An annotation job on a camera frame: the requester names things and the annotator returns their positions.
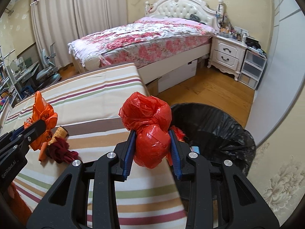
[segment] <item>floral blanket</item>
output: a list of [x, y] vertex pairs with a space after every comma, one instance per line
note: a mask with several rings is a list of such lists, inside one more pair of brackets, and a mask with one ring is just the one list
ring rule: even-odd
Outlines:
[[69, 53], [83, 67], [88, 56], [97, 55], [100, 66], [134, 62], [141, 68], [152, 62], [208, 42], [215, 30], [203, 24], [145, 21], [87, 35], [70, 44]]

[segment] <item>beige curtain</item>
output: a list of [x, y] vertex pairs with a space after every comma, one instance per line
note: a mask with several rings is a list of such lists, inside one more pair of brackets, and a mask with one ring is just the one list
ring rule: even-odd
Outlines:
[[74, 0], [80, 37], [127, 24], [126, 0]]
[[38, 51], [45, 49], [50, 54], [50, 45], [55, 42], [56, 66], [71, 63], [67, 44], [79, 38], [74, 0], [40, 0], [31, 6], [31, 14]]

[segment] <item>drawer handle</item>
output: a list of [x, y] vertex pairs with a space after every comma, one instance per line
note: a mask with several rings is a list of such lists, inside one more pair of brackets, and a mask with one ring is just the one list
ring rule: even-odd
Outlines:
[[229, 59], [224, 59], [224, 57], [223, 57], [223, 56], [222, 56], [222, 59], [223, 59], [223, 60], [225, 60], [225, 61], [228, 61], [228, 60], [229, 60]]
[[224, 48], [224, 51], [225, 51], [225, 50], [228, 50], [229, 53], [231, 53], [231, 50], [230, 50], [229, 48]]

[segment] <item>headboard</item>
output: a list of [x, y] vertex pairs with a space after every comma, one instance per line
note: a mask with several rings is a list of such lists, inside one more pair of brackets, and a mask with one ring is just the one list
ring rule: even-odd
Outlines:
[[219, 25], [216, 19], [216, 10], [210, 9], [202, 0], [159, 0], [152, 6], [145, 3], [145, 15], [153, 17], [156, 15], [172, 16], [174, 18], [189, 18], [195, 14], [202, 22], [213, 27], [219, 32]]

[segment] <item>metal bolt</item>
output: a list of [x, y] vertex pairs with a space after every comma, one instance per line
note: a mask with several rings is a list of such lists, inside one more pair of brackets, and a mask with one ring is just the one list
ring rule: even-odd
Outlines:
[[189, 153], [189, 157], [190, 158], [196, 158], [196, 157], [198, 157], [198, 154], [196, 152], [192, 151], [192, 152]]
[[114, 158], [116, 156], [115, 152], [108, 152], [107, 157], [108, 158]]
[[73, 166], [79, 166], [80, 163], [81, 163], [80, 160], [74, 160], [74, 161], [72, 162], [72, 165], [73, 165]]
[[226, 165], [226, 166], [232, 166], [232, 161], [231, 160], [225, 160], [224, 161], [224, 164]]

